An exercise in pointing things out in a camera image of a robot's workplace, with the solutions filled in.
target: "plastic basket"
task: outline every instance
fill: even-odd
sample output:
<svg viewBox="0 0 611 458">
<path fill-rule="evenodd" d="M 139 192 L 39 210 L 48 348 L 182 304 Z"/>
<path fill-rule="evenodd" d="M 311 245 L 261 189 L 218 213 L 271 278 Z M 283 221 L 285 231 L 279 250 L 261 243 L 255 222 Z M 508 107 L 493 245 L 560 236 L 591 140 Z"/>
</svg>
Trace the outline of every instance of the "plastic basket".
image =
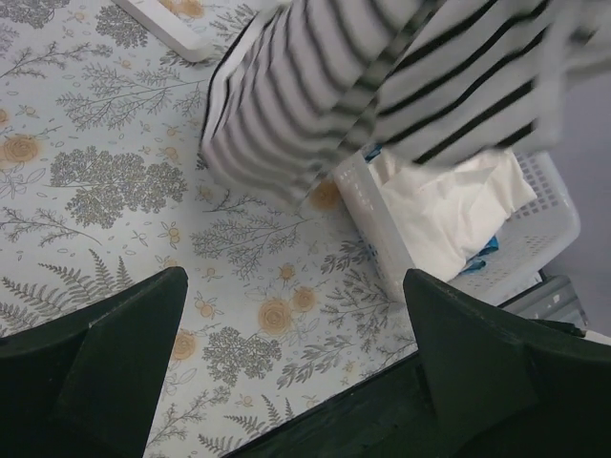
<svg viewBox="0 0 611 458">
<path fill-rule="evenodd" d="M 516 155 L 537 200 L 517 211 L 497 234 L 499 250 L 486 267 L 450 281 L 452 286 L 499 305 L 579 235 L 579 215 L 547 153 Z M 403 279 L 413 268 L 408 249 L 376 187 L 365 159 L 356 154 L 334 172 L 338 188 L 367 244 L 389 296 L 405 302 Z"/>
</svg>

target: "striped shirt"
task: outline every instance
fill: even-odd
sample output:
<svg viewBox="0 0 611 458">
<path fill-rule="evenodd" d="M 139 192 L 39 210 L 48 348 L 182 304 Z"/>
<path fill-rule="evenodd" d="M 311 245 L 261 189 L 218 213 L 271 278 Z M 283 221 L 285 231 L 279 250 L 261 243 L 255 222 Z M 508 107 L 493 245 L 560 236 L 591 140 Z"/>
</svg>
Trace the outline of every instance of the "striped shirt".
<svg viewBox="0 0 611 458">
<path fill-rule="evenodd" d="M 558 140 L 588 0 L 293 0 L 217 67 L 200 153 L 214 179 L 295 208 L 372 141 L 418 164 Z"/>
</svg>

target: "white cloth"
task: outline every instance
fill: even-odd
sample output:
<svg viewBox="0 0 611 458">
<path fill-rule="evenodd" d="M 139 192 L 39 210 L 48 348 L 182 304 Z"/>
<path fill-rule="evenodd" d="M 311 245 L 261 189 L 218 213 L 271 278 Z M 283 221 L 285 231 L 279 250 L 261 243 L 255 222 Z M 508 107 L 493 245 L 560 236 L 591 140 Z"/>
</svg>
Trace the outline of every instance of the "white cloth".
<svg viewBox="0 0 611 458">
<path fill-rule="evenodd" d="M 219 184 L 295 207 L 371 141 L 427 165 L 549 149 L 567 70 L 611 67 L 609 48 L 573 39 L 611 30 L 603 10 L 611 0 L 293 0 L 221 62 L 201 154 Z"/>
<path fill-rule="evenodd" d="M 413 264 L 442 281 L 537 198 L 511 150 L 485 152 L 444 172 L 398 164 L 383 151 L 369 169 Z"/>
</svg>

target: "white object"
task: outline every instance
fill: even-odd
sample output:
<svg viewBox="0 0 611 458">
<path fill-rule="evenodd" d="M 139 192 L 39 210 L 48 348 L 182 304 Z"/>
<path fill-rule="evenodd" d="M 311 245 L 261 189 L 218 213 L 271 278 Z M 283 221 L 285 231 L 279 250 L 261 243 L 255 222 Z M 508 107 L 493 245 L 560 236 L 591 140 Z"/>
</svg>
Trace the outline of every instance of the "white object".
<svg viewBox="0 0 611 458">
<path fill-rule="evenodd" d="M 158 0 L 113 1 L 183 59 L 201 62 L 212 55 L 212 43 L 189 29 Z"/>
<path fill-rule="evenodd" d="M 611 337 L 594 331 L 586 331 L 584 339 L 586 341 L 596 342 L 597 344 L 611 345 Z"/>
<path fill-rule="evenodd" d="M 477 255 L 517 209 L 537 198 L 511 150 L 488 151 L 453 167 L 404 164 L 392 155 L 369 165 L 418 269 L 450 281 Z"/>
<path fill-rule="evenodd" d="M 498 305 L 555 258 L 579 234 L 579 215 L 547 153 L 516 154 L 537 200 L 519 209 L 496 235 L 498 252 L 486 268 L 450 284 L 484 302 Z M 367 163 L 357 154 L 334 172 L 342 197 L 391 298 L 405 302 L 403 279 L 413 268 L 408 249 L 390 216 Z"/>
</svg>

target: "botanical print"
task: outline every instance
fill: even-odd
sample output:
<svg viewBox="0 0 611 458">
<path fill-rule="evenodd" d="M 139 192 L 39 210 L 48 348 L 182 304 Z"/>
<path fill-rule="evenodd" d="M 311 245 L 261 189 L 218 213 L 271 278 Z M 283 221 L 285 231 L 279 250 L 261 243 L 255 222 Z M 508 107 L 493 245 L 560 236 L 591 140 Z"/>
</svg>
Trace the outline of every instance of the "botanical print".
<svg viewBox="0 0 611 458">
<path fill-rule="evenodd" d="M 159 213 L 167 199 L 182 201 L 187 183 L 182 171 L 167 163 L 146 166 L 134 153 L 111 155 L 94 146 L 59 153 L 51 165 L 51 186 L 74 189 L 66 204 L 73 218 L 85 227 L 113 227 L 125 208 Z"/>
<path fill-rule="evenodd" d="M 28 191 L 28 185 L 34 184 L 47 172 L 45 169 L 37 169 L 30 172 L 27 176 L 22 174 L 24 162 L 19 162 L 13 167 L 0 169 L 0 199 L 10 198 L 15 200 L 17 196 L 24 195 Z"/>
<path fill-rule="evenodd" d="M 222 436 L 212 438 L 200 434 L 199 438 L 201 444 L 215 453 L 216 456 L 223 456 L 238 448 L 244 439 L 253 440 L 265 434 L 270 429 L 279 427 L 282 423 L 292 420 L 295 417 L 293 407 L 287 398 L 284 398 L 284 411 L 280 411 L 267 396 L 262 395 L 261 397 L 266 407 L 264 416 L 225 415 L 224 417 L 239 425 L 243 429 L 245 437 L 236 438 L 235 436 Z"/>
<path fill-rule="evenodd" d="M 330 274 L 335 270 L 344 271 L 351 266 L 368 262 L 370 259 L 371 254 L 362 239 L 357 241 L 343 240 L 339 253 L 325 256 L 325 262 L 321 265 L 321 272 Z"/>
<path fill-rule="evenodd" d="M 71 0 L 14 0 L 0 1 L 0 17 L 12 22 L 29 24 L 35 29 L 42 29 L 53 20 L 55 10 L 65 8 Z"/>
<path fill-rule="evenodd" d="M 303 384 L 315 372 L 324 374 L 342 362 L 342 354 L 354 343 L 350 336 L 327 337 L 323 344 L 308 344 L 298 363 L 284 366 L 283 375 L 276 381 L 278 388 L 289 387 L 293 382 Z"/>
<path fill-rule="evenodd" d="M 186 62 L 111 0 L 0 0 L 0 337 L 184 268 L 144 456 L 206 458 L 415 343 L 332 179 L 287 215 L 199 155 L 212 72 L 269 1 L 161 3 L 210 58 Z"/>
<path fill-rule="evenodd" d="M 2 208 L 4 214 L 0 220 L 0 229 L 5 231 L 7 240 L 17 243 L 19 238 L 25 234 L 33 232 L 42 233 L 38 246 L 44 248 L 46 245 L 63 239 L 73 239 L 78 236 L 86 237 L 98 245 L 101 242 L 84 232 L 73 229 L 66 225 L 67 220 L 58 215 L 54 210 L 37 208 L 33 217 L 24 217 L 21 210 L 14 208 Z"/>
<path fill-rule="evenodd" d="M 184 79 L 173 68 L 131 75 L 99 63 L 85 66 L 81 77 L 90 84 L 90 94 L 70 91 L 56 99 L 78 131 L 102 126 L 122 129 L 138 115 L 159 115 L 168 107 L 183 116 L 194 115 L 203 105 L 200 84 L 207 81 Z M 175 97 L 174 92 L 183 88 L 189 92 Z"/>
<path fill-rule="evenodd" d="M 63 282 L 63 287 L 49 283 L 14 281 L 9 277 L 1 280 L 4 288 L 22 302 L 22 305 L 2 304 L 0 318 L 11 331 L 19 331 L 48 320 L 69 314 L 76 308 L 106 299 L 134 284 L 125 263 L 118 258 L 116 273 L 113 275 L 102 258 L 89 250 L 94 261 L 91 275 L 81 269 L 39 263 Z"/>
<path fill-rule="evenodd" d="M 163 421 L 158 427 L 153 426 L 146 447 L 152 448 L 174 437 L 184 440 L 188 424 L 199 424 L 206 418 L 208 407 L 226 404 L 229 400 L 229 390 L 225 386 L 214 388 L 212 392 L 203 391 L 182 412 L 171 404 L 162 414 Z"/>
<path fill-rule="evenodd" d="M 117 5 L 102 7 L 95 19 L 97 19 L 95 31 L 102 36 L 108 35 L 113 38 L 118 47 L 137 48 L 148 43 L 146 29 Z"/>
<path fill-rule="evenodd" d="M 257 334 L 245 338 L 237 329 L 225 326 L 210 334 L 203 358 L 213 380 L 235 386 L 242 372 L 249 379 L 264 378 L 274 361 L 282 358 L 282 350 L 276 340 L 268 341 Z"/>
<path fill-rule="evenodd" d="M 330 300 L 322 312 L 329 315 L 329 324 L 341 329 L 350 317 L 356 323 L 356 333 L 362 339 L 361 349 L 369 353 L 377 344 L 379 335 L 389 326 L 389 313 L 394 302 L 382 287 L 368 275 L 350 270 L 343 280 L 327 295 Z"/>
<path fill-rule="evenodd" d="M 110 57 L 113 49 L 107 45 L 94 45 L 82 43 L 74 45 L 68 49 L 61 48 L 59 43 L 53 41 L 44 51 L 37 52 L 33 48 L 27 47 L 11 59 L 11 66 L 0 73 L 0 79 L 6 77 L 17 78 L 30 76 L 33 78 L 45 79 L 48 72 L 41 70 L 44 67 L 55 67 L 59 70 L 66 70 L 68 62 L 82 62 L 87 56 Z"/>
<path fill-rule="evenodd" d="M 216 219 L 209 229 L 191 235 L 197 256 L 217 260 L 228 258 L 235 266 L 234 275 L 250 280 L 262 265 L 265 255 L 278 255 L 294 248 L 301 239 L 299 227 L 308 219 L 291 221 L 274 215 L 245 212 L 242 217 Z"/>
</svg>

